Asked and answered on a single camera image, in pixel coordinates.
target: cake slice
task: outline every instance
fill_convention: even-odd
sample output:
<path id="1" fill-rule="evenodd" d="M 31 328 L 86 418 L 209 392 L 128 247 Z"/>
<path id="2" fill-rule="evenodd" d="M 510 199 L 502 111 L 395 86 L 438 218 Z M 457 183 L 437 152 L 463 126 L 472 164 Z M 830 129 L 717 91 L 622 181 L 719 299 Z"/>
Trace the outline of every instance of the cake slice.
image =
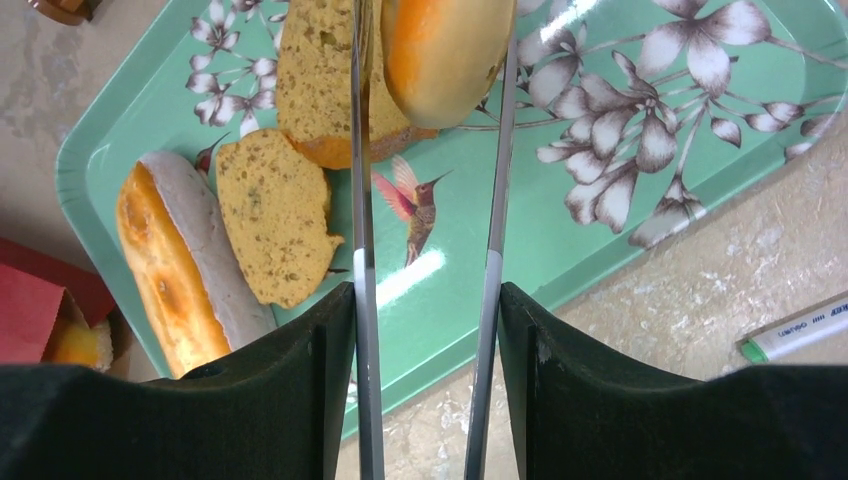
<path id="1" fill-rule="evenodd" d="M 297 306 L 344 243 L 327 233 L 324 171 L 280 130 L 262 129 L 223 145 L 215 173 L 224 227 L 250 289 L 261 303 Z"/>
<path id="2" fill-rule="evenodd" d="M 350 59 L 353 2 L 297 0 L 289 5 L 277 63 L 277 121 L 295 148 L 329 169 L 351 166 Z M 383 76 L 380 8 L 374 8 L 371 160 L 381 161 L 437 130 L 414 127 L 395 105 Z"/>

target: marker pen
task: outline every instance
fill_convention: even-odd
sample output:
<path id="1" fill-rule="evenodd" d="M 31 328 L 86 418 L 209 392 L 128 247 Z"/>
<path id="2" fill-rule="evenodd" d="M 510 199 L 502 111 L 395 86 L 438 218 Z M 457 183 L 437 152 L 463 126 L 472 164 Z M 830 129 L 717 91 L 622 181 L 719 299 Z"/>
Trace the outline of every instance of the marker pen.
<path id="1" fill-rule="evenodd" d="M 812 312 L 754 335 L 740 350 L 751 363 L 765 363 L 848 329 L 848 294 Z"/>

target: hummingbird print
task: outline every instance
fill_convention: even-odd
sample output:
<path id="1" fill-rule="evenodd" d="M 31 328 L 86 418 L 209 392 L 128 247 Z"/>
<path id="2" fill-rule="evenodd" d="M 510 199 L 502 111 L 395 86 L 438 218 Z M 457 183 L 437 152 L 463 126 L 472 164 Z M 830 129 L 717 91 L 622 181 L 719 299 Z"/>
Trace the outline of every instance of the hummingbird print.
<path id="1" fill-rule="evenodd" d="M 392 159 L 392 173 L 396 184 L 386 180 L 377 172 L 371 173 L 371 178 L 377 190 L 383 195 L 386 203 L 402 222 L 409 225 L 406 238 L 406 265 L 412 265 L 421 251 L 433 226 L 436 223 L 436 203 L 433 198 L 433 188 L 436 182 L 451 171 L 445 172 L 427 183 L 418 183 L 415 172 L 402 157 L 395 155 Z"/>
<path id="2" fill-rule="evenodd" d="M 197 157 L 195 157 L 194 161 L 195 170 L 206 176 L 209 175 L 209 168 L 212 166 L 212 151 L 215 150 L 215 147 L 217 147 L 218 144 L 221 143 L 221 140 L 223 140 L 224 137 L 229 134 L 230 132 L 221 135 L 221 138 L 215 140 L 215 143 L 213 143 L 212 146 L 204 148 L 203 150 L 197 152 Z"/>

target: marble countertop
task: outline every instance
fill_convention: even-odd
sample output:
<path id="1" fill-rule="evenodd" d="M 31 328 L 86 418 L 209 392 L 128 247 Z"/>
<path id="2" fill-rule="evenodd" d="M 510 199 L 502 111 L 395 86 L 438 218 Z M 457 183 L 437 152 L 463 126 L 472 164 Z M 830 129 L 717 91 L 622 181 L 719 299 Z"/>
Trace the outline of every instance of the marble countertop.
<path id="1" fill-rule="evenodd" d="M 62 215 L 53 163 L 64 136 L 165 0 L 103 0 L 91 24 L 64 27 L 5 2 L 0 25 L 0 235 L 92 268 Z M 694 378 L 745 365 L 743 335 L 848 290 L 848 117 L 780 172 L 560 309 L 566 322 L 651 365 Z M 137 345 L 132 379 L 153 373 Z M 848 335 L 785 362 L 848 363 Z M 385 421 L 389 478 L 459 478 L 470 367 Z M 506 393 L 494 385 L 487 478 L 517 478 Z M 356 443 L 338 478 L 358 478 Z"/>

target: serving tray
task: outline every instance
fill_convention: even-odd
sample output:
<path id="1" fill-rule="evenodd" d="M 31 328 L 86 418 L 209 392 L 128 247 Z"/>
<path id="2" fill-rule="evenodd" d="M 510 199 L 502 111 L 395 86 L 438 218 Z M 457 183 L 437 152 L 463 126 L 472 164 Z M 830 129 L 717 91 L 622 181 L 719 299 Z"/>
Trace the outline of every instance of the serving tray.
<path id="1" fill-rule="evenodd" d="M 214 187 L 215 142 L 275 126 L 287 8 L 170 1 L 59 152 L 62 209 L 163 375 L 117 240 L 120 185 L 142 154 L 167 149 L 212 172 Z M 504 280 L 549 308 L 802 154 L 845 102 L 848 23 L 835 0 L 519 0 L 518 10 Z M 474 354 L 501 91 L 461 127 L 374 167 L 394 185 L 411 171 L 433 193 L 418 198 L 437 207 L 429 236 L 410 232 L 384 198 L 399 190 L 374 190 L 387 411 Z M 348 237 L 349 176 L 329 174 L 331 229 Z M 340 273 L 298 308 L 275 306 L 278 323 L 349 279 L 350 263 L 343 246 Z M 355 408 L 351 398 L 345 435 Z"/>

